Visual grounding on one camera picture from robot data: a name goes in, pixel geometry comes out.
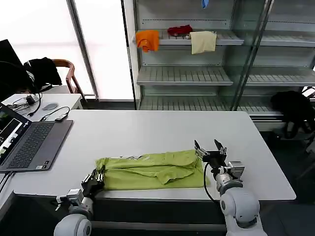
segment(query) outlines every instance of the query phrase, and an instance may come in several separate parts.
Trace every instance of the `red cloth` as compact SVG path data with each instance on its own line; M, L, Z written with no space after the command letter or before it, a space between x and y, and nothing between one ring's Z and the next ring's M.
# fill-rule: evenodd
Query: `red cloth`
M192 32L192 28L190 27L190 25L171 27L167 30L167 32L170 36L181 36L181 35L187 35L190 32Z

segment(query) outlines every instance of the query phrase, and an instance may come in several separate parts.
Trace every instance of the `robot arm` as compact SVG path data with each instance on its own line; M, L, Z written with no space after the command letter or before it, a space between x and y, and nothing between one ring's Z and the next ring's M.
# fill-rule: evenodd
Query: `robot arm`
M66 196L57 196L58 210L68 207L70 215L63 218L55 227L54 236L90 236L95 195L104 188L104 170L93 170L82 181L81 189L71 189Z
M211 172L220 192L220 207L225 216L227 236L267 236L259 216L259 201L243 188L240 177L244 166L240 161L227 165L226 148L215 140L218 151L206 151L195 141L196 154L212 167ZM104 170L94 170L81 183L81 189L72 189L66 196L58 196L58 208L69 205L70 215L55 227L54 236L90 236L95 194L104 187Z
M86 216L71 214L57 224L54 236L90 236L91 230L91 222Z
M240 180L245 166L240 161L225 164L226 148L215 140L218 151L206 151L195 140L196 154L212 167L220 192L220 207L225 216L227 236L267 236L259 216L260 205Z

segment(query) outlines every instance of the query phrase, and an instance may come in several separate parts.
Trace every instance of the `laptop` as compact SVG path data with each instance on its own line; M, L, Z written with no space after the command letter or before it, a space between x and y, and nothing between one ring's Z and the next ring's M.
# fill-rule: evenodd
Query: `laptop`
M32 122L0 103L0 173L48 170L72 123Z

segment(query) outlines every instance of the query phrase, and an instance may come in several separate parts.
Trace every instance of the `wooden chair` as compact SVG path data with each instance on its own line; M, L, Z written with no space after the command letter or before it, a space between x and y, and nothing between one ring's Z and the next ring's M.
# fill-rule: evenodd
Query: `wooden chair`
M52 59L52 60L53 60L53 62L54 62L56 67L69 68L69 72L68 72L68 74L67 74L67 76L65 78L65 81L67 83L67 86L68 86L68 89L69 89L70 93L79 93L79 94L81 94L82 100L84 102L87 102L85 97L84 97L84 95L83 95L83 92L82 92L82 90L80 88L80 85L79 85L77 79L74 76L74 64L69 62L68 60L64 60L64 59Z

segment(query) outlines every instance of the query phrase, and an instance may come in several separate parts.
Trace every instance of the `laptop keyboard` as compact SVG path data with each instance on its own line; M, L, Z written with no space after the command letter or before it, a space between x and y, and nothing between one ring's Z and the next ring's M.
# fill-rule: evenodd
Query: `laptop keyboard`
M7 169L27 168L54 124L38 124L20 147Z

